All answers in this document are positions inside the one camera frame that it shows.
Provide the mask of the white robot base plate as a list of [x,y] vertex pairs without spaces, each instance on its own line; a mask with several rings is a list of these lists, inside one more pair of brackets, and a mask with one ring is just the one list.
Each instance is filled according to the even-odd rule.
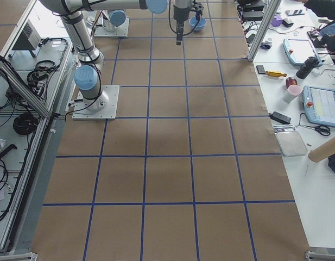
[[92,104],[93,101],[83,99],[81,92],[78,92],[77,102],[72,114],[73,120],[114,120],[116,118],[119,85],[102,85],[101,96]]

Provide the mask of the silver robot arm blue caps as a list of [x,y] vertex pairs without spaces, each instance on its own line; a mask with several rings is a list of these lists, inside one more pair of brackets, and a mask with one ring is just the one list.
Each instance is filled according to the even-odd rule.
[[41,1],[41,3],[61,17],[78,52],[81,66],[75,71],[74,81],[83,96],[84,104],[90,108],[95,107],[97,102],[102,105],[107,100],[101,79],[104,57],[95,47],[82,11],[141,9],[160,14],[170,9],[170,1]]

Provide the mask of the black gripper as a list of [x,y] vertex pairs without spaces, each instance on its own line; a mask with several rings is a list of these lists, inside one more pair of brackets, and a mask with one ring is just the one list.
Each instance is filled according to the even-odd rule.
[[176,22],[176,45],[181,45],[184,34],[184,22]]

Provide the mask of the second robot base joint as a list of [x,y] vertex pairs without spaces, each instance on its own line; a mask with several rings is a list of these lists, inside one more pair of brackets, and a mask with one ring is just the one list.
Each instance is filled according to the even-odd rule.
[[124,10],[106,10],[102,13],[102,25],[107,32],[114,32],[117,27],[123,25],[126,21]]

